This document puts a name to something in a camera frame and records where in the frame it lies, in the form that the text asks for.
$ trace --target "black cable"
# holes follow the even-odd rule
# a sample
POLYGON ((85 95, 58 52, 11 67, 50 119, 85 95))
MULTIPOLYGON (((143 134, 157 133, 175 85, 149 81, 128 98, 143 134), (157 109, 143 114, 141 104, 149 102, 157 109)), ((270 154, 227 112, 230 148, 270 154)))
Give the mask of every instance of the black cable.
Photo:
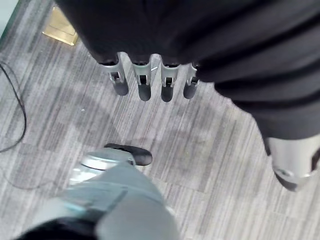
POLYGON ((24 101, 22 99, 22 97, 19 98, 18 96, 18 93, 15 89, 15 86, 14 84, 12 83, 7 71, 4 69, 3 65, 0 63, 0 69, 3 71, 6 79, 8 80, 9 84, 11 85, 12 87, 12 90, 13 90, 13 93, 14 93, 14 96, 16 98, 16 100, 18 101, 18 104, 21 108, 21 111, 22 111, 22 114, 23 114, 23 118, 24 118, 24 126, 23 126, 23 132, 21 134, 21 136, 19 137, 19 139, 14 143, 12 144, 11 146, 8 146, 8 147, 5 147, 4 149, 0 149, 0 153, 4 153, 6 151, 9 151, 10 149, 13 149, 15 146, 17 146, 25 137, 26 135, 26 131, 27 131, 27 114, 26 114, 26 109, 25 109, 25 104, 24 104, 24 101))

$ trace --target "robotic finger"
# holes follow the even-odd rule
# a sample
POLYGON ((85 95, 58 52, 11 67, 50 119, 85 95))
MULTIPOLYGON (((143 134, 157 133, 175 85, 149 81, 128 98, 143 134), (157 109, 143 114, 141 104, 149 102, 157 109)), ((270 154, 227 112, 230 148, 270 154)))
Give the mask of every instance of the robotic finger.
POLYGON ((197 87, 200 83, 199 78, 196 77, 196 72, 196 65, 194 63, 189 64, 189 69, 183 89, 183 96, 186 99, 192 99, 196 94, 197 87))
POLYGON ((174 86, 177 80, 179 64, 165 56, 161 56, 161 98, 164 102, 170 102, 174 95, 174 86))
POLYGON ((120 96, 127 95, 129 92, 129 87, 120 54, 118 53, 113 57, 110 57, 109 60, 103 64, 103 66, 107 70, 108 77, 113 84, 115 92, 120 96))
POLYGON ((151 98, 151 56, 129 56, 133 63, 135 79, 138 83, 139 97, 142 101, 151 98))

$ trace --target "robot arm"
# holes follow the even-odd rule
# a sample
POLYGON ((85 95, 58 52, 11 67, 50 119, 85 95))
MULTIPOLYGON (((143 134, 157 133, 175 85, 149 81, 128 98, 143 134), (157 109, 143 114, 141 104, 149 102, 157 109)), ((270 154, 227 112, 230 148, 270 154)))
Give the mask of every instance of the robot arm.
MULTIPOLYGON (((287 189, 296 191, 310 179, 306 176, 316 173, 319 1, 56 2, 99 64, 108 65, 118 52, 130 56, 142 100, 151 95, 151 54, 162 56, 165 102, 172 98, 179 64, 195 63, 186 79, 187 99, 195 94, 199 80, 210 82, 251 114, 273 158, 275 175, 287 189), (141 62, 140 56, 148 57, 141 62), (174 60, 168 62, 166 56, 174 60)), ((128 87, 122 68, 112 68, 112 76, 119 76, 110 78, 113 86, 124 95, 128 87)))
POLYGON ((52 234, 57 239, 68 234, 95 240, 178 240, 162 195, 135 168, 136 153, 112 147, 89 152, 74 169, 70 186, 42 206, 19 240, 40 239, 37 234, 43 240, 52 234))

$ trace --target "black fabric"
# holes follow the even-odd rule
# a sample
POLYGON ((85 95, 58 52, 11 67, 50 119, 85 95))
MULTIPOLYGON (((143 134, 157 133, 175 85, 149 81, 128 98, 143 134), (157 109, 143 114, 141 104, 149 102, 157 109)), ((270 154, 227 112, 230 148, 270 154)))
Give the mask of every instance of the black fabric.
POLYGON ((199 63, 266 137, 320 133, 319 0, 56 0, 98 63, 116 52, 199 63))
POLYGON ((97 240, 95 224, 83 219, 62 217, 28 230, 16 240, 97 240))

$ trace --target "brass floor plate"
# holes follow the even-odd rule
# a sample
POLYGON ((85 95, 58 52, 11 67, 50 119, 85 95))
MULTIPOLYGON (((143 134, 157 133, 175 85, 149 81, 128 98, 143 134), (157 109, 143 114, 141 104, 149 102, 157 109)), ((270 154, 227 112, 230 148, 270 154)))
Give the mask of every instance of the brass floor plate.
POLYGON ((71 46, 78 39, 75 29, 57 6, 53 7, 50 21, 42 33, 71 46))

